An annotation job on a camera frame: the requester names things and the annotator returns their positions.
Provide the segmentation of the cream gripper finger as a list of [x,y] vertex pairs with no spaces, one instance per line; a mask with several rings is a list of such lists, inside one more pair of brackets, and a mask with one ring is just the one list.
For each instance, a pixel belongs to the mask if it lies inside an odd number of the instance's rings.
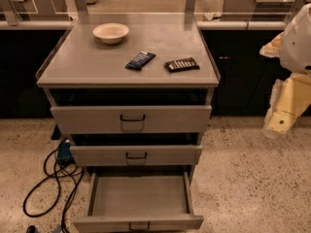
[[268,138],[277,138],[286,135],[296,119],[288,114],[268,112],[264,119],[263,134]]

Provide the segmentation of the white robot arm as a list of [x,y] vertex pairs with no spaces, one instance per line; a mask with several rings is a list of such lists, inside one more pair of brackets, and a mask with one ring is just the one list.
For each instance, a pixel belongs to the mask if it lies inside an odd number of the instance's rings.
[[311,5],[304,5],[285,30],[263,46],[260,55],[278,57],[291,71],[284,81],[272,86],[263,134],[268,138],[285,135],[311,105]]

